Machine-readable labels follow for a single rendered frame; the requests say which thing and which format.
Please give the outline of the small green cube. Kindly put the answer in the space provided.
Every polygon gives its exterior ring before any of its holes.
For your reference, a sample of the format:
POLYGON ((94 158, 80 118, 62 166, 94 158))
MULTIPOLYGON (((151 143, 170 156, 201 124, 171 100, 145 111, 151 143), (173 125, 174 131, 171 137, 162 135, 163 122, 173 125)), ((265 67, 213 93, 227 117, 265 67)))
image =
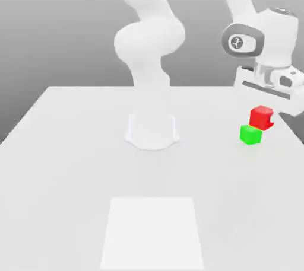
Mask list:
POLYGON ((258 144, 262 139, 262 130, 250 125, 242 125, 240 127, 239 138, 247 145, 258 144))

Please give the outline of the small red cube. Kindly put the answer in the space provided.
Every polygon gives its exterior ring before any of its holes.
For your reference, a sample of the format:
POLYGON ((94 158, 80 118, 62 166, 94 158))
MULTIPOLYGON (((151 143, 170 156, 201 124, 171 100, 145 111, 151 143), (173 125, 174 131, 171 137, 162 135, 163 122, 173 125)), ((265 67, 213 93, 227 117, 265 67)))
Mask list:
POLYGON ((273 127, 274 122, 271 122, 271 116, 274 114, 272 108, 266 106, 258 106, 251 110, 249 125, 259 130, 265 131, 273 127))

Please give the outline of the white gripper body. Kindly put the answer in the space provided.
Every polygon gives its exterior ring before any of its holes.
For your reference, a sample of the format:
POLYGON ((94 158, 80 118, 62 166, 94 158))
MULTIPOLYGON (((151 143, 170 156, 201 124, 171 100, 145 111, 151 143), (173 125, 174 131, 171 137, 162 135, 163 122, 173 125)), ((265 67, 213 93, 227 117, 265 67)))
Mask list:
POLYGON ((304 112, 304 73, 294 66, 281 69, 239 66, 234 87, 254 103, 271 107, 277 113, 295 117, 304 112))

